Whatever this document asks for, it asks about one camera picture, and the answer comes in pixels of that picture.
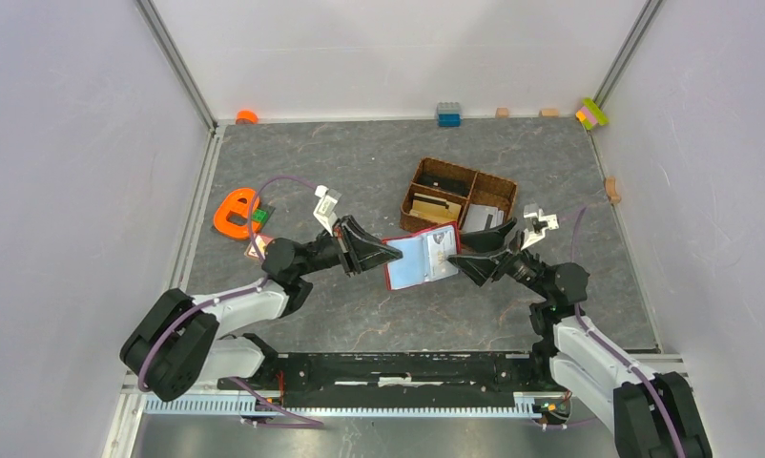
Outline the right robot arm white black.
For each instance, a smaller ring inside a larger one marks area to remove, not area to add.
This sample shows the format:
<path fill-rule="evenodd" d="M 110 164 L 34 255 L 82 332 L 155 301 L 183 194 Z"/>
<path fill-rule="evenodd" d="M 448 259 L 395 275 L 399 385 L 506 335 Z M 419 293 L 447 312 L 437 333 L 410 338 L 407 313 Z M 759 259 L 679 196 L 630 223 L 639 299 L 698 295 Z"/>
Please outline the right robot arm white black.
<path fill-rule="evenodd" d="M 542 389 L 561 386 L 611 432 L 621 457 L 710 457 L 713 454 L 693 390 L 680 373 L 660 372 L 633 358 L 582 309 L 589 272 L 569 261 L 548 264 L 530 252 L 552 216 L 530 216 L 464 233 L 463 254 L 449 261 L 479 286 L 509 277 L 541 297 L 530 305 L 539 335 L 529 353 L 529 378 Z"/>

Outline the red card holder wallet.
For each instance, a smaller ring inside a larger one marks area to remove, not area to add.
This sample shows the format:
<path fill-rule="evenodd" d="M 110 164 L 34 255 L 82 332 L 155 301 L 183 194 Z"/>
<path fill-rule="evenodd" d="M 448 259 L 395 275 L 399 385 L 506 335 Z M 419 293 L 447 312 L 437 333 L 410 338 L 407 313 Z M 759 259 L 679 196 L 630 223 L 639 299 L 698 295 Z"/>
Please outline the red card holder wallet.
<path fill-rule="evenodd" d="M 458 253 L 461 244 L 459 242 L 458 227 L 456 222 L 434 226 L 423 231 L 411 234 L 407 237 L 385 239 L 383 242 L 389 246 L 400 249 L 403 257 L 400 260 L 389 262 L 384 268 L 387 288 L 391 291 L 402 290 L 419 286 L 429 281 L 426 277 L 427 253 L 425 237 L 434 229 L 446 225 L 453 225 L 456 229 Z"/>

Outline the silver VIP card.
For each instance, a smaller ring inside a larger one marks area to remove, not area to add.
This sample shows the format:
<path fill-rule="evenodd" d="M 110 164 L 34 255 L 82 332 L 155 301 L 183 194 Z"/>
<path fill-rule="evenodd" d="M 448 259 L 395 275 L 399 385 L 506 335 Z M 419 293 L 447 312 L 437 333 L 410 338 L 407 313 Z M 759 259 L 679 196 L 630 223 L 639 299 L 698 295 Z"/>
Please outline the silver VIP card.
<path fill-rule="evenodd" d="M 429 281 L 439 281 L 459 273 L 448 259 L 458 253 L 456 229 L 446 225 L 432 230 L 426 237 L 427 270 Z"/>

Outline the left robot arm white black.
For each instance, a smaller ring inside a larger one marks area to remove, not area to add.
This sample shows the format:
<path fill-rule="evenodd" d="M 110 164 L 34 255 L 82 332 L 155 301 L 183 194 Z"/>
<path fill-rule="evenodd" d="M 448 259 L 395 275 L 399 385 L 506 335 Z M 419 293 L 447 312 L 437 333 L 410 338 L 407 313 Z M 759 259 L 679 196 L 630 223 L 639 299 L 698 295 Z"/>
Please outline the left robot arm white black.
<path fill-rule="evenodd" d="M 365 232 L 351 216 L 309 242 L 285 238 L 265 246 L 259 280 L 231 290 L 190 296 L 165 291 L 122 345 L 120 361 L 141 390 L 170 402 L 200 381 L 236 376 L 254 388 L 270 386 L 277 362 L 235 331 L 298 311 L 313 289 L 306 275 L 340 267 L 355 276 L 403 258 L 401 250 Z"/>

